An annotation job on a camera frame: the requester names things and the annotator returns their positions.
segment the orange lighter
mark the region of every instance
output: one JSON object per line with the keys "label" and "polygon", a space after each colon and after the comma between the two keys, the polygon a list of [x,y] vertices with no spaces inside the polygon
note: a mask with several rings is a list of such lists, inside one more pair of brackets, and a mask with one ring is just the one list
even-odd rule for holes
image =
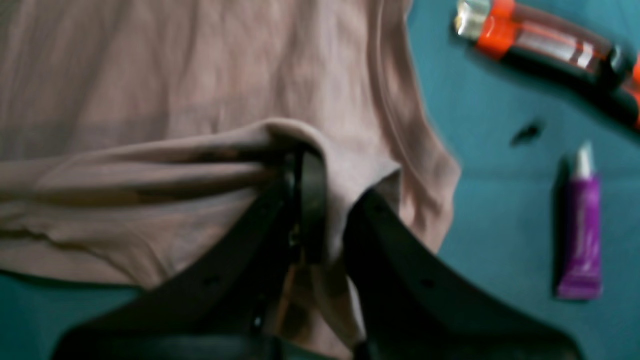
{"label": "orange lighter", "polygon": [[491,58],[565,82],[640,130],[640,58],[628,47],[515,0],[460,0],[454,27]]}

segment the teal background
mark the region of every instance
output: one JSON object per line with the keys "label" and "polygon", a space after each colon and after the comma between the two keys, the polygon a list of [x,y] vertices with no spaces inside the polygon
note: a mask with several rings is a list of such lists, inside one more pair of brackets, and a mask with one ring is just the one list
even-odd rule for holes
{"label": "teal background", "polygon": [[[431,121],[463,165],[442,259],[523,312],[574,336],[589,360],[640,359],[640,137],[561,86],[484,59],[451,35],[455,0],[414,0],[414,61]],[[640,48],[640,1],[537,1]],[[511,146],[532,121],[539,139]],[[552,297],[558,164],[591,140],[602,177],[605,290],[588,303]],[[0,274],[0,359],[48,359],[71,326],[136,290]],[[291,359],[313,359],[293,347]]]}

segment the black speck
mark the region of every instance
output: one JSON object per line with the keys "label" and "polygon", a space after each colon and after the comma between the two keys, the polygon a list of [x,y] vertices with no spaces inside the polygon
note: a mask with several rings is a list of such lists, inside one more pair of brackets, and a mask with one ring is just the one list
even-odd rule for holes
{"label": "black speck", "polygon": [[525,126],[511,140],[511,146],[516,147],[525,143],[531,143],[538,139],[545,129],[545,125],[541,121],[535,121]]}

